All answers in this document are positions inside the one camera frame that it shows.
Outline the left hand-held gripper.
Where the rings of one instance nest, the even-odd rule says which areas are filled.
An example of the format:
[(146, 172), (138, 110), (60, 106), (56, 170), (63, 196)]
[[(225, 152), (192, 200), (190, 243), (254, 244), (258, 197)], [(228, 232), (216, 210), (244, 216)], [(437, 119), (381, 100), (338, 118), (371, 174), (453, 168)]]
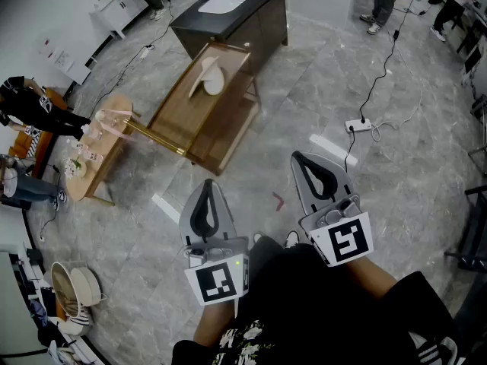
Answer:
[[(184, 255), (189, 267), (184, 273), (200, 305), (236, 300), (247, 294), (249, 240), (245, 236), (235, 238), (234, 219), (216, 181), (205, 180), (193, 191), (180, 214), (179, 228), (183, 245), (188, 246)], [(208, 238), (221, 240), (207, 243)]]

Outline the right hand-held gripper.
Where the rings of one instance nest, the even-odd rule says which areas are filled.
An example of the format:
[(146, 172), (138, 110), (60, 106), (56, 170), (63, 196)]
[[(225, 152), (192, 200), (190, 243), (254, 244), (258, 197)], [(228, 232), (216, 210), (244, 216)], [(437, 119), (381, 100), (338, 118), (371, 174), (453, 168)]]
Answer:
[(340, 165), (319, 154), (294, 151), (291, 170), (307, 215), (299, 224), (327, 266), (374, 251), (369, 215), (361, 210), (360, 198), (353, 195), (352, 181)]

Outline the person's left forearm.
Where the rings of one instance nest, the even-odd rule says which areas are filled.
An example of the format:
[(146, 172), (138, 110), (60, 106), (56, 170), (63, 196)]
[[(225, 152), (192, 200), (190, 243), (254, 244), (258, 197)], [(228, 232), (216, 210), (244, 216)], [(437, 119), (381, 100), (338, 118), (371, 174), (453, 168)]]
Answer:
[(235, 302), (228, 300), (204, 307), (193, 340), (195, 343), (211, 348), (219, 343), (221, 336), (235, 318)]

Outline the person's right forearm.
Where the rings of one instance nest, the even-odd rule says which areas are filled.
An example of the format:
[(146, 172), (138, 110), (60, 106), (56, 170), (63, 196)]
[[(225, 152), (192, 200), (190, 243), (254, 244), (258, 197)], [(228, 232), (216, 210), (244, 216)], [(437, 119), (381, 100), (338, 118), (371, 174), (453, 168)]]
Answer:
[(365, 256), (347, 262), (345, 266), (353, 280), (376, 300), (382, 299), (397, 283), (392, 275)]

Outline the person's black trousers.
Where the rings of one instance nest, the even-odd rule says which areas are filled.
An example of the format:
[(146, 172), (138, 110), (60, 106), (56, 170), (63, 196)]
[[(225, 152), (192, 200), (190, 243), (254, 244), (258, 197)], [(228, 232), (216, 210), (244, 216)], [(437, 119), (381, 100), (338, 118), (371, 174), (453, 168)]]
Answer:
[(305, 258), (315, 259), (320, 257), (312, 245), (298, 243), (294, 246), (285, 248), (278, 244), (273, 238), (262, 235), (254, 242), (250, 250), (249, 261), (250, 269), (259, 271), (267, 263), (284, 256), (285, 258)]

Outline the round white basket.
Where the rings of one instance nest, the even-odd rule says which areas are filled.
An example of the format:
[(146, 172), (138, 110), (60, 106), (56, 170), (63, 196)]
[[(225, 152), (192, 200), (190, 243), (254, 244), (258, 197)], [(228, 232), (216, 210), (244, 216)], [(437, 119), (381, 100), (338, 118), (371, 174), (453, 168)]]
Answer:
[(83, 306), (95, 306), (104, 299), (98, 280), (89, 268), (73, 268), (70, 278), (77, 298)]

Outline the small flower vase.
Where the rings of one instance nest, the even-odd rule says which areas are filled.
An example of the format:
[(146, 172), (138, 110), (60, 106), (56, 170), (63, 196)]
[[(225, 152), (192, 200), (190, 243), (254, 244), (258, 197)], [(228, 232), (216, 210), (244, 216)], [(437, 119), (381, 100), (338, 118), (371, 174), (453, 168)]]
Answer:
[(83, 160), (68, 158), (65, 160), (65, 177), (72, 179), (83, 178), (87, 172), (87, 165)]

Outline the pink ribbon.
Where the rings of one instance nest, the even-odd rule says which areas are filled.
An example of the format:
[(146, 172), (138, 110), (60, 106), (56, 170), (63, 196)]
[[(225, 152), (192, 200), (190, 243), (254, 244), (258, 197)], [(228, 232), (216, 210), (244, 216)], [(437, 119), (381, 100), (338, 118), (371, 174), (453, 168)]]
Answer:
[(141, 135), (131, 136), (128, 133), (120, 132), (119, 130), (115, 129), (115, 125), (119, 122), (119, 117), (132, 117), (135, 119), (136, 122), (140, 121), (140, 115), (133, 111), (126, 111), (126, 110), (117, 110), (117, 109), (103, 109), (106, 114), (106, 119), (104, 123), (100, 123), (101, 128), (109, 132), (111, 135), (122, 138), (126, 141), (142, 143), (146, 142), (148, 139), (143, 138)]

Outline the person's black floral shirt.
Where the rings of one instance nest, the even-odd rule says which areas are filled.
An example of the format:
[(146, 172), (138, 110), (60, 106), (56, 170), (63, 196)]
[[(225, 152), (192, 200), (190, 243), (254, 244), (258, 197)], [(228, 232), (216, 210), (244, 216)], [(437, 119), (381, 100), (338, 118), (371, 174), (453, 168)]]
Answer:
[(250, 289), (219, 343), (178, 341), (171, 365), (419, 365), (410, 332), (452, 338), (459, 361), (457, 328), (425, 276), (396, 280), (376, 300), (345, 264), (279, 257), (250, 269)]

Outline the oval wooden coffee table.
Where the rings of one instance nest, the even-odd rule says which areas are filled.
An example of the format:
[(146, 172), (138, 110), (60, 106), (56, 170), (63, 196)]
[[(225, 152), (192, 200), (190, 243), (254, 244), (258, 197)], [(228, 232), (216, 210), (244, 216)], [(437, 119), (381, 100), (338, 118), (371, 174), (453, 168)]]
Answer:
[[(107, 98), (103, 106), (99, 110), (126, 110), (133, 111), (132, 101), (125, 95), (114, 94)], [(129, 117), (119, 117), (119, 122), (115, 125), (115, 129), (123, 133), (132, 134), (132, 128), (126, 124), (126, 120)], [(93, 118), (91, 121), (92, 135), (83, 135), (80, 142), (86, 144), (89, 149), (103, 156), (101, 163), (94, 163), (84, 158), (84, 153), (79, 154), (73, 146), (75, 142), (70, 144), (70, 150), (68, 152), (68, 158), (83, 160), (87, 165), (87, 172), (83, 178), (72, 178), (65, 181), (66, 190), (69, 198), (74, 202), (79, 202), (84, 198), (90, 198), (96, 202), (100, 202), (105, 205), (113, 206), (114, 203), (110, 198), (100, 198), (95, 195), (98, 186), (104, 181), (105, 177), (116, 162), (117, 157), (123, 145), (128, 142), (122, 138), (117, 138), (111, 135), (109, 132), (104, 131), (100, 123)]]

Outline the black metal rack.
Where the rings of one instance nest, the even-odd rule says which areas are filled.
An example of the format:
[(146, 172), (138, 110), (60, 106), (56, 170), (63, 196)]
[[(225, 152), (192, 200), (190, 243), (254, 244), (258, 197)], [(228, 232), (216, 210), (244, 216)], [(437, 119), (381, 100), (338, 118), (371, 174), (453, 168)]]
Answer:
[(469, 215), (459, 243), (444, 252), (460, 269), (487, 274), (487, 184), (467, 189)]

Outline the dark sink cabinet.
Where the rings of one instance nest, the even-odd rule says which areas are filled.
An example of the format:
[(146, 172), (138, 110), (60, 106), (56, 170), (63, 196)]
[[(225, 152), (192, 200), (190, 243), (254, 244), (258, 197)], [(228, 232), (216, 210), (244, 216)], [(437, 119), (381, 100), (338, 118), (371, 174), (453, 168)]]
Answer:
[(258, 73), (277, 48), (288, 44), (285, 0), (246, 0), (227, 14), (198, 12), (207, 1), (198, 0), (170, 25), (191, 59), (215, 41), (248, 49)]

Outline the grey metal shelf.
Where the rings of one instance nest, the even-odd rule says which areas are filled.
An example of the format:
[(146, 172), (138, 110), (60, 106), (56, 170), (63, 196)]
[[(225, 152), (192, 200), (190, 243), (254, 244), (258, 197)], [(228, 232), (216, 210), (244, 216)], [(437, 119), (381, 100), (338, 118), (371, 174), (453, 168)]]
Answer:
[(470, 113), (475, 116), (482, 127), (482, 144), (468, 152), (477, 170), (487, 177), (487, 95), (482, 94), (473, 103)]

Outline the orange sofa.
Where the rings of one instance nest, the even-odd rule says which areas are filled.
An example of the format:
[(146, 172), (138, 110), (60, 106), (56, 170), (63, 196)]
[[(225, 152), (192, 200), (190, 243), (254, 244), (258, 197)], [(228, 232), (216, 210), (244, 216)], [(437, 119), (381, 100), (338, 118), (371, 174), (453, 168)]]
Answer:
[[(62, 110), (68, 110), (67, 103), (63, 96), (58, 94), (54, 89), (48, 87), (42, 89), (46, 96), (51, 99), (53, 104)], [(49, 145), (54, 137), (50, 132), (38, 131), (33, 134), (31, 132), (15, 131), (16, 134), (14, 142), (8, 147), (8, 154), (18, 158), (30, 158), (34, 160), (33, 174), (36, 176), (43, 171), (42, 160), (43, 156), (49, 148)]]

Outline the white board with papers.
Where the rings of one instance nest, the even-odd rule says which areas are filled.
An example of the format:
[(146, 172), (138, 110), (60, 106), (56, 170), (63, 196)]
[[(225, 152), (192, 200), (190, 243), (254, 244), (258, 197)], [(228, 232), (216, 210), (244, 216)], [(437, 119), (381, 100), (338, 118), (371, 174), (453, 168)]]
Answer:
[(82, 85), (91, 73), (91, 70), (78, 61), (55, 37), (42, 36), (37, 41), (37, 53), (44, 62), (56, 68), (76, 84)]

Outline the white low cabinet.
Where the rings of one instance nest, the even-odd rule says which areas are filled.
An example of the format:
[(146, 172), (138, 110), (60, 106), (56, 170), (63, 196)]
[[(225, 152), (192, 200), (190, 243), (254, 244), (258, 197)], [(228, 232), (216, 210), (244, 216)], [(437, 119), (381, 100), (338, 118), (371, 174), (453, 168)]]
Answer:
[(144, 0), (100, 0), (90, 16), (123, 40), (126, 38), (123, 30), (146, 8), (148, 4)]

